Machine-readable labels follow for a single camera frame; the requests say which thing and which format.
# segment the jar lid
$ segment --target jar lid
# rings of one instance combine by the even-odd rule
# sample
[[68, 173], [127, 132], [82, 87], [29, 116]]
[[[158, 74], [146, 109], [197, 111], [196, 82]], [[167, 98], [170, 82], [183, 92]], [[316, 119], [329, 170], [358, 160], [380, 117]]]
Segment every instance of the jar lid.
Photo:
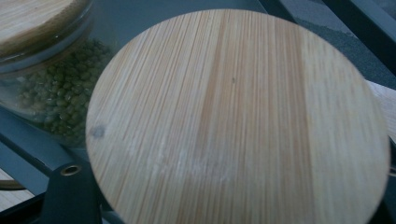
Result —
[[5, 0], [0, 3], [0, 63], [38, 51], [75, 28], [91, 0]]
[[86, 136], [127, 223], [365, 223], [389, 171], [385, 121], [353, 64], [245, 10], [134, 38], [95, 86]]

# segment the metal frame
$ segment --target metal frame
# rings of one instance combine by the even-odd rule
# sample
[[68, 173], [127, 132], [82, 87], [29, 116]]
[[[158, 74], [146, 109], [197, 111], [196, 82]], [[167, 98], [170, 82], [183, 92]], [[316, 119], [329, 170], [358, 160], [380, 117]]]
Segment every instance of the metal frame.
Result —
[[1, 107], [0, 123], [1, 168], [36, 195], [1, 212], [0, 223], [122, 223], [83, 155]]
[[396, 21], [372, 0], [322, 0], [396, 76]]
[[291, 21], [297, 23], [295, 19], [291, 16], [289, 11], [283, 6], [282, 2], [279, 0], [259, 0], [260, 4], [268, 12], [268, 14], [279, 17], [285, 21]]

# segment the dark metal bar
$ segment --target dark metal bar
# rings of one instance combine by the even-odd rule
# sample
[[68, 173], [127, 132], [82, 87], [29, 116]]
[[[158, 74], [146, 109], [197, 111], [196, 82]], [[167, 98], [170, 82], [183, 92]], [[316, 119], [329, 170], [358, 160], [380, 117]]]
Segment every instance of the dark metal bar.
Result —
[[18, 153], [0, 142], [1, 168], [29, 189], [33, 194], [43, 193], [47, 189], [49, 178], [43, 173], [47, 170], [41, 163], [35, 166], [22, 158]]
[[69, 153], [47, 133], [1, 107], [0, 124], [0, 142], [18, 152], [30, 163], [42, 163], [48, 171], [53, 171], [73, 161]]
[[279, 0], [259, 0], [265, 11], [272, 16], [279, 17], [286, 21], [296, 23], [289, 11], [283, 6]]
[[396, 76], [396, 21], [371, 0], [322, 0]]

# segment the round wooden lid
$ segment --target round wooden lid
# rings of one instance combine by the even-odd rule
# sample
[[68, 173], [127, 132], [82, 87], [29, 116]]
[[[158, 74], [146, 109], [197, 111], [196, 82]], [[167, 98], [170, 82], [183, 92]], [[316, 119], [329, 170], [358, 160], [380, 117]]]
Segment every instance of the round wooden lid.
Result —
[[245, 10], [134, 38], [96, 85], [86, 134], [127, 223], [364, 223], [389, 170], [358, 70], [307, 30]]
[[43, 44], [75, 21], [91, 0], [2, 0], [0, 58]]

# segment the wood grain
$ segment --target wood grain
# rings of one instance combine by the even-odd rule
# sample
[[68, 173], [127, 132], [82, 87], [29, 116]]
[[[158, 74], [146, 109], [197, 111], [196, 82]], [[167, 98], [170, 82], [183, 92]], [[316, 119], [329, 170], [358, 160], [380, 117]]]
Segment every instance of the wood grain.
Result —
[[358, 70], [307, 30], [244, 10], [133, 39], [95, 87], [86, 134], [127, 223], [364, 223], [389, 170]]
[[0, 58], [44, 44], [69, 26], [89, 0], [0, 1]]
[[367, 81], [387, 121], [389, 136], [396, 142], [396, 91]]

